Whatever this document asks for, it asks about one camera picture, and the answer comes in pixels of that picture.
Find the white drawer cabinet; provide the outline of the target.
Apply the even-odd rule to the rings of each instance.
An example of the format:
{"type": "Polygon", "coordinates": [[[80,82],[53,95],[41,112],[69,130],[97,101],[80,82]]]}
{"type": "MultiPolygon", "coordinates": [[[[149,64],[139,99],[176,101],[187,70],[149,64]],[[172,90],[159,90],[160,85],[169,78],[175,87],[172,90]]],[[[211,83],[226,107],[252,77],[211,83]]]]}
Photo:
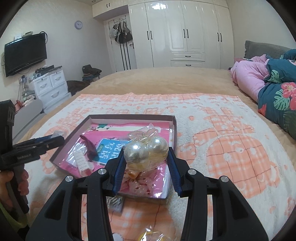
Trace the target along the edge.
{"type": "Polygon", "coordinates": [[[48,114],[72,95],[68,92],[68,85],[62,67],[55,68],[48,73],[35,78],[29,83],[35,96],[43,104],[44,113],[48,114]]]}

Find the dark clothes pile on stool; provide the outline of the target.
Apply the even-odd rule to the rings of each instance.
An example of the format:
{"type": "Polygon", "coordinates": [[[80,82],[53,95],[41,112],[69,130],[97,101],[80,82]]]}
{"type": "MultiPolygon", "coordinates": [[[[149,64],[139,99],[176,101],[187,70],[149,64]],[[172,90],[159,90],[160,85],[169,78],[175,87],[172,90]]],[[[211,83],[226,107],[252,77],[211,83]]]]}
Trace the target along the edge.
{"type": "Polygon", "coordinates": [[[83,76],[82,76],[83,81],[93,82],[96,78],[98,79],[100,78],[100,74],[102,70],[93,68],[89,64],[82,67],[82,72],[83,72],[83,76]]]}

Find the white card with studs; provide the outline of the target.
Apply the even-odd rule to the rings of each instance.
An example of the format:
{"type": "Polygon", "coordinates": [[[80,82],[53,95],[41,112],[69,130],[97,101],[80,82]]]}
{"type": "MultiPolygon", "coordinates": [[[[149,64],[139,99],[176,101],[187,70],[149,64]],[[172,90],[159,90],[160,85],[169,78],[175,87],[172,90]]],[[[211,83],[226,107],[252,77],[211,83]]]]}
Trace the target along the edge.
{"type": "Polygon", "coordinates": [[[75,151],[70,151],[67,156],[63,159],[61,166],[63,167],[71,167],[71,168],[77,168],[77,162],[74,157],[75,151]]]}

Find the round wall clock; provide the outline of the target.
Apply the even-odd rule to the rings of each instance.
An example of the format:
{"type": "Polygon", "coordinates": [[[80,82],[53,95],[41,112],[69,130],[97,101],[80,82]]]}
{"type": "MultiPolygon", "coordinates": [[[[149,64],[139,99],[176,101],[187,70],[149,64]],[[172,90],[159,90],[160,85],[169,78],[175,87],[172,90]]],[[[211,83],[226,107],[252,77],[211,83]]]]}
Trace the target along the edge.
{"type": "Polygon", "coordinates": [[[74,23],[74,27],[77,29],[77,30],[81,30],[82,27],[83,27],[83,23],[81,21],[76,21],[74,23]]]}

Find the teal floral quilt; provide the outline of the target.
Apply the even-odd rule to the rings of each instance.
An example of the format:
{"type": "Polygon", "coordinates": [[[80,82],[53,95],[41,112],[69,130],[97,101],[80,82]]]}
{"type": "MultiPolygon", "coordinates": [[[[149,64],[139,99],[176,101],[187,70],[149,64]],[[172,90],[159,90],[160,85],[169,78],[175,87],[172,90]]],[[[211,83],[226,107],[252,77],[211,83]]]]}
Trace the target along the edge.
{"type": "Polygon", "coordinates": [[[268,75],[258,94],[258,112],[295,138],[295,49],[266,61],[268,75]]]}

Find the small clear plastic bag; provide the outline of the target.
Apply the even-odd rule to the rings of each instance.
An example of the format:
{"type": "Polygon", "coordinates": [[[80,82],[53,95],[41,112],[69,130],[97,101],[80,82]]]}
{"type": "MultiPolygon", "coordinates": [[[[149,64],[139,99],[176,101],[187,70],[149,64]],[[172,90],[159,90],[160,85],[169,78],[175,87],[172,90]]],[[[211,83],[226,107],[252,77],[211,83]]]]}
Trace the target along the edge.
{"type": "Polygon", "coordinates": [[[64,137],[65,135],[65,132],[64,131],[60,131],[60,130],[57,130],[57,131],[54,131],[51,138],[55,138],[55,137],[59,137],[59,136],[62,136],[64,137]]]}

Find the wall mounted black television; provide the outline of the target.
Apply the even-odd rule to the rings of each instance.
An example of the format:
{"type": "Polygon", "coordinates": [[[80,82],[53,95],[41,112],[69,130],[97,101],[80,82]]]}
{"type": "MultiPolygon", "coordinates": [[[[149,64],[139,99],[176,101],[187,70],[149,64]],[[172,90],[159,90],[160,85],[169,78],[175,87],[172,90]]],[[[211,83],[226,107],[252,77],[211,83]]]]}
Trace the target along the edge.
{"type": "Polygon", "coordinates": [[[4,69],[6,77],[13,76],[47,59],[47,34],[25,36],[4,46],[4,69]]]}

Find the brown cardboard box tray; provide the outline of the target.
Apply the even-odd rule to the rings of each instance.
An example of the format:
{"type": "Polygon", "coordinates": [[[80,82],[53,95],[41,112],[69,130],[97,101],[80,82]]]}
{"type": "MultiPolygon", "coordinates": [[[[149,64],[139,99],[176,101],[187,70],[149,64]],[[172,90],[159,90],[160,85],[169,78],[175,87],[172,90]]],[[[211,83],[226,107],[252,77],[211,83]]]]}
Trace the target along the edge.
{"type": "MultiPolygon", "coordinates": [[[[74,128],[50,162],[76,178],[85,177],[118,157],[121,148],[130,141],[131,132],[146,132],[150,128],[176,148],[177,121],[173,115],[92,114],[74,128]]],[[[170,185],[169,169],[163,162],[153,171],[140,174],[135,182],[125,177],[119,194],[166,203],[170,185]]]]}

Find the pink quilt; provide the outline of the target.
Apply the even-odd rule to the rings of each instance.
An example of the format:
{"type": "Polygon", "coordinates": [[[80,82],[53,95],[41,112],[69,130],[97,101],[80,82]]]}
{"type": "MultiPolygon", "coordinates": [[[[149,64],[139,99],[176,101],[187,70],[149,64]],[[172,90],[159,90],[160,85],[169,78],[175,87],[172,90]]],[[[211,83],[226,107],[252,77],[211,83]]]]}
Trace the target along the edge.
{"type": "Polygon", "coordinates": [[[268,60],[266,54],[263,54],[236,61],[230,69],[233,82],[255,102],[258,102],[259,91],[265,85],[264,78],[269,75],[266,67],[268,60]]]}

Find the bags hanging on door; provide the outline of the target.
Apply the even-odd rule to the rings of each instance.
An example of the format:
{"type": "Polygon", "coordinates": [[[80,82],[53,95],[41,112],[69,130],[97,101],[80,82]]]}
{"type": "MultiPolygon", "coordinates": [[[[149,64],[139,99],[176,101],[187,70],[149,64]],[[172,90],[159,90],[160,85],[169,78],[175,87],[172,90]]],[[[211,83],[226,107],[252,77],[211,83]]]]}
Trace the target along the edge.
{"type": "Polygon", "coordinates": [[[128,43],[133,40],[132,32],[128,28],[126,21],[115,23],[109,31],[109,35],[118,44],[128,43]]]}

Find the orange white patterned blanket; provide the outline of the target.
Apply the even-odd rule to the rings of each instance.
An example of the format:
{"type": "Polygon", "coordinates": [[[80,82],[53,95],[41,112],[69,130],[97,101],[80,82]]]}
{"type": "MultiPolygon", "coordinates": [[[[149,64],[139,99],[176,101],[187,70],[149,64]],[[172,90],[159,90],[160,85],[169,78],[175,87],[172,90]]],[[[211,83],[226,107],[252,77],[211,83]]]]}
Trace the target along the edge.
{"type": "MultiPolygon", "coordinates": [[[[261,115],[237,96],[217,94],[81,94],[41,127],[33,138],[61,130],[66,137],[90,114],[162,114],[177,120],[176,156],[205,176],[228,176],[247,199],[272,240],[295,206],[295,144],[280,141],[261,115]]],[[[29,224],[65,174],[50,162],[53,151],[25,166],[29,172],[29,224]]],[[[112,232],[137,240],[153,227],[180,240],[187,199],[172,190],[168,204],[127,200],[110,212],[112,232]]]]}

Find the maroon oval hair clip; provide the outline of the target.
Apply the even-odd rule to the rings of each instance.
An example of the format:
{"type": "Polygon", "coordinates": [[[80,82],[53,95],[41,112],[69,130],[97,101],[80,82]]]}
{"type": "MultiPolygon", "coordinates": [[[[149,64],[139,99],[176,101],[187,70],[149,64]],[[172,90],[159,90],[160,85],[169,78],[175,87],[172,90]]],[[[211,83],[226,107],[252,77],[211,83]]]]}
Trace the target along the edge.
{"type": "Polygon", "coordinates": [[[99,155],[97,153],[96,147],[87,137],[80,135],[80,138],[83,140],[86,146],[86,155],[90,161],[99,161],[99,155]]]}

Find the white claw hair clip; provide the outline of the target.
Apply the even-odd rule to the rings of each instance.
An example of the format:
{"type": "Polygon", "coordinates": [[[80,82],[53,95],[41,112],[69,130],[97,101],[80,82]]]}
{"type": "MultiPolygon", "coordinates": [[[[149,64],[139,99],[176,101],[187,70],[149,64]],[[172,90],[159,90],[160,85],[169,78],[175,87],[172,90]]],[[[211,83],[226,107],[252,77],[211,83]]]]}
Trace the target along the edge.
{"type": "Polygon", "coordinates": [[[75,149],[73,150],[73,157],[81,177],[89,176],[93,171],[93,164],[89,162],[86,153],[86,145],[82,143],[77,143],[75,145],[75,149]]]}

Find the white built-in wardrobe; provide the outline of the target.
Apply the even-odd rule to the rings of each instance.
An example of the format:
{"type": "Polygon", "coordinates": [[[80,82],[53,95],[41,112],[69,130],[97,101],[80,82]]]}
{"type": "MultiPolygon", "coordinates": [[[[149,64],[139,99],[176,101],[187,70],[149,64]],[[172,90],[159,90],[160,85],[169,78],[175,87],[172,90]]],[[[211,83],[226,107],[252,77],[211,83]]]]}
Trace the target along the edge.
{"type": "Polygon", "coordinates": [[[228,69],[234,42],[226,1],[99,1],[93,17],[129,14],[137,68],[228,69]]]}

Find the tan bed sheet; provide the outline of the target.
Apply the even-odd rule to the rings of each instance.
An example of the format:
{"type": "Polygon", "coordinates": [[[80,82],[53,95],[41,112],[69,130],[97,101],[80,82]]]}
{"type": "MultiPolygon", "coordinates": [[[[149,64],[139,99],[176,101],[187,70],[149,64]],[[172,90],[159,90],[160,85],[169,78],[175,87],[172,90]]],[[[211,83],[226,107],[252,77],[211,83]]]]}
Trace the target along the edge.
{"type": "MultiPolygon", "coordinates": [[[[295,140],[278,125],[257,112],[257,105],[232,81],[228,70],[189,67],[163,67],[128,70],[108,75],[83,89],[81,94],[186,94],[205,93],[238,96],[273,131],[295,169],[295,140]]],[[[44,116],[24,135],[30,139],[51,117],[74,101],[80,93],[44,116]]]]}

